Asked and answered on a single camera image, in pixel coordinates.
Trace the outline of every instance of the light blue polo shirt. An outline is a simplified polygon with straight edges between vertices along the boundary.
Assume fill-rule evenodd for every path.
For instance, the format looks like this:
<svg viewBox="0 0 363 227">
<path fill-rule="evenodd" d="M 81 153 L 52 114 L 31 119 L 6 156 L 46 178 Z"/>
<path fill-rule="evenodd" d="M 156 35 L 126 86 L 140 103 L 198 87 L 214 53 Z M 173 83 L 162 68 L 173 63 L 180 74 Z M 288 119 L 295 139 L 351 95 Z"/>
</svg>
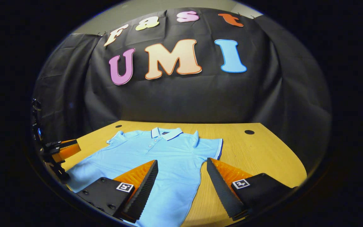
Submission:
<svg viewBox="0 0 363 227">
<path fill-rule="evenodd" d="M 208 157 L 219 159 L 223 140 L 199 138 L 180 128 L 154 128 L 117 134 L 103 148 L 69 169 L 76 193 L 100 177 L 115 178 L 156 159 L 158 175 L 141 217 L 140 227 L 178 227 L 186 218 L 200 185 L 200 169 Z"/>
</svg>

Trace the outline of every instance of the shirt collar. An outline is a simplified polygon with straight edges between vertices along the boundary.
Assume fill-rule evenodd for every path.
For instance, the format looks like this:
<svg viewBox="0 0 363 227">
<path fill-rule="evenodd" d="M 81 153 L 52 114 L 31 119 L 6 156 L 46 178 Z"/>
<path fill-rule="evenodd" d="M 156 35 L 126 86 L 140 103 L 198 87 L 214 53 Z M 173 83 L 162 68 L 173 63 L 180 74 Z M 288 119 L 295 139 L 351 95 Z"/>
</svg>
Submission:
<svg viewBox="0 0 363 227">
<path fill-rule="evenodd" d="M 183 133 L 183 131 L 180 128 L 176 128 L 176 129 L 164 129 L 164 128 L 154 128 L 153 130 L 151 130 L 151 137 L 155 138 L 160 136 L 160 131 L 162 132 L 168 132 L 165 135 L 161 135 L 165 140 L 169 141 L 173 138 L 175 138 L 176 136 L 180 135 Z"/>
</svg>

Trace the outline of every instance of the black fabric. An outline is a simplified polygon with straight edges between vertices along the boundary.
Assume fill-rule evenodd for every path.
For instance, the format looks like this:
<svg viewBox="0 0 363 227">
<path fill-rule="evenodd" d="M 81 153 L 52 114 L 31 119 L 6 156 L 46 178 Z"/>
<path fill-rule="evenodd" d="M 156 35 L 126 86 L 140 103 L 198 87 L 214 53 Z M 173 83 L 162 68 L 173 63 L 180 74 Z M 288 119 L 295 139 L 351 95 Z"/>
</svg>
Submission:
<svg viewBox="0 0 363 227">
<path fill-rule="evenodd" d="M 196 11 L 195 22 L 179 23 L 176 14 Z M 219 13 L 239 18 L 244 27 L 226 23 Z M 159 25 L 136 31 L 151 16 Z M 307 172 L 322 157 L 330 131 L 330 97 L 323 74 L 306 48 L 289 32 L 265 16 L 249 19 L 207 8 L 179 8 L 151 13 L 126 22 L 115 42 L 109 37 L 80 34 L 68 40 L 89 41 L 58 48 L 37 81 L 36 98 L 45 109 L 42 125 L 50 140 L 77 138 L 118 120 L 176 123 L 260 122 L 301 159 Z M 169 51 L 182 39 L 197 41 L 195 54 L 202 71 L 147 80 L 147 46 L 162 43 Z M 217 39 L 238 42 L 244 73 L 227 73 Z M 111 81 L 109 60 L 119 55 L 119 74 L 125 73 L 124 51 L 135 48 L 134 73 L 117 86 Z"/>
</svg>

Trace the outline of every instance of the wooden table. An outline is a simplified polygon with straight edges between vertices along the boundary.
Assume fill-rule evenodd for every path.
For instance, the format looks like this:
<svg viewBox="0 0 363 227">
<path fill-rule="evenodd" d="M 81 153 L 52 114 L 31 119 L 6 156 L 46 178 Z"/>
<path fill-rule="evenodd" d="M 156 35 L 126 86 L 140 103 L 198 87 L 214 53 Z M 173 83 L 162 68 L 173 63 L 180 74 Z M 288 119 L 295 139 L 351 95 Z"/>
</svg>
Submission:
<svg viewBox="0 0 363 227">
<path fill-rule="evenodd" d="M 118 121 L 78 138 L 81 151 L 67 158 L 62 167 L 68 170 L 84 158 L 108 146 L 106 141 L 120 130 L 123 132 L 150 131 L 155 127 L 181 128 L 184 133 L 189 134 L 194 134 L 197 130 L 200 138 L 223 138 L 220 161 L 252 175 L 264 172 L 288 187 L 300 185 L 307 177 L 304 166 L 294 152 L 260 123 L 179 124 Z M 254 134 L 246 134 L 246 130 L 251 130 Z M 216 194 L 206 171 L 205 162 L 201 167 L 201 184 L 182 226 L 217 227 L 234 222 L 236 221 L 228 217 Z"/>
</svg>

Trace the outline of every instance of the pink letter u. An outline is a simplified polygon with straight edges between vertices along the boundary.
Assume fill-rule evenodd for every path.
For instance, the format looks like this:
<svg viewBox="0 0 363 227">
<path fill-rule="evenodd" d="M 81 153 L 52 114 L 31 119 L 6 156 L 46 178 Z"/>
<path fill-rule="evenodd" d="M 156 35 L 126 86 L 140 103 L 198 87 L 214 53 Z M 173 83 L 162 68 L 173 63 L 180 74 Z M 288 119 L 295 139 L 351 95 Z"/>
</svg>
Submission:
<svg viewBox="0 0 363 227">
<path fill-rule="evenodd" d="M 120 56 L 114 56 L 108 61 L 110 64 L 111 80 L 115 85 L 123 85 L 131 79 L 133 69 L 132 54 L 134 52 L 135 48 L 132 48 L 123 53 L 123 56 L 125 57 L 125 74 L 122 76 L 118 74 L 118 60 L 120 59 Z"/>
</svg>

